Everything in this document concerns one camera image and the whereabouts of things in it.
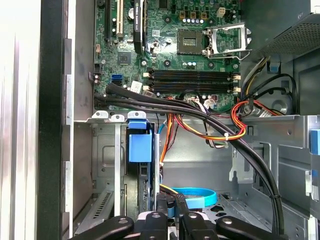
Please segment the power supply grille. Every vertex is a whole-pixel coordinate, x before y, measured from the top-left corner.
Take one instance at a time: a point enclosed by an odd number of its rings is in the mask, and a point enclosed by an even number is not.
[[[263,54],[301,55],[320,45],[320,24],[302,23],[262,49]]]

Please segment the sata port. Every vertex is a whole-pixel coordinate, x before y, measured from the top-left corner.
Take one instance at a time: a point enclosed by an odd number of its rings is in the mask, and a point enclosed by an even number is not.
[[[115,85],[122,86],[123,79],[124,79],[124,76],[122,74],[111,75],[111,82]]]

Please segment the green circuit board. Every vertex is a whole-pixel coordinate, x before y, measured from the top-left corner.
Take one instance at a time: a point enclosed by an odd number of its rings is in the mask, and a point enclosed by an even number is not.
[[[143,73],[147,68],[155,70],[171,71],[208,71],[208,72],[240,72],[239,61],[236,58],[208,59],[201,54],[179,54],[178,53],[178,31],[202,32],[205,28],[223,26],[240,22],[240,5],[237,0],[205,0],[204,5],[200,0],[145,0],[147,3],[147,34],[144,54],[135,52],[133,44],[133,21],[130,20],[130,10],[133,5],[131,0],[123,0],[123,37],[118,38],[112,35],[109,44],[105,41],[105,9],[96,7],[95,27],[95,56],[94,63],[100,64],[100,83],[94,85],[94,91],[100,94],[105,93],[106,86],[111,82],[112,75],[123,75],[122,84],[130,87],[132,81],[143,83],[145,86],[148,77]],[[160,1],[167,1],[166,8],[160,8]],[[111,18],[117,18],[117,0],[111,0]],[[225,8],[228,13],[224,17],[217,17],[219,8]],[[217,36],[218,50],[238,48],[239,32],[230,30],[221,31]],[[127,64],[119,64],[119,57],[125,56]],[[180,92],[172,92],[166,96],[179,95]],[[217,111],[228,109],[234,104],[232,93],[217,94]]]

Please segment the white connector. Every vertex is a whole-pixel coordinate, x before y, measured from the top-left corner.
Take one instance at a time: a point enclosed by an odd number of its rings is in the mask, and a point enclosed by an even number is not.
[[[216,12],[216,16],[218,18],[223,18],[226,14],[226,8],[225,7],[219,7],[218,11]]]

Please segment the ram slot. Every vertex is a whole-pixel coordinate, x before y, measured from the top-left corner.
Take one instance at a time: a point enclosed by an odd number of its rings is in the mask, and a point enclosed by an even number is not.
[[[104,40],[107,45],[111,42],[111,0],[105,1],[104,8]]]
[[[228,72],[213,71],[154,70],[152,76],[155,80],[171,82],[227,82],[232,79],[232,76]]]
[[[155,81],[152,88],[155,93],[160,94],[182,93],[190,89],[201,94],[227,94],[231,92],[232,84]]]
[[[117,1],[116,35],[118,38],[124,37],[124,0]]]

